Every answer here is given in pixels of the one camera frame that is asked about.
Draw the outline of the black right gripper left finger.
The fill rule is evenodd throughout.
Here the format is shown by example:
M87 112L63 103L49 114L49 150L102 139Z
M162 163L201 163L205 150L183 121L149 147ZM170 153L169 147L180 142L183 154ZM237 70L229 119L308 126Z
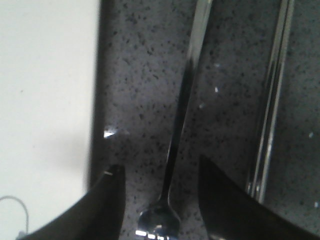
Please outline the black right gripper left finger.
M126 172L114 164L63 214L21 240L118 240L126 206Z

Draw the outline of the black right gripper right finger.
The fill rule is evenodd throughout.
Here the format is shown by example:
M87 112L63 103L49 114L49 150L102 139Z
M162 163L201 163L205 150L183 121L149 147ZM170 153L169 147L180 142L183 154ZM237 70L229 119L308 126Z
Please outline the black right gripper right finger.
M319 239L251 198L204 155L199 157L198 202L210 240Z

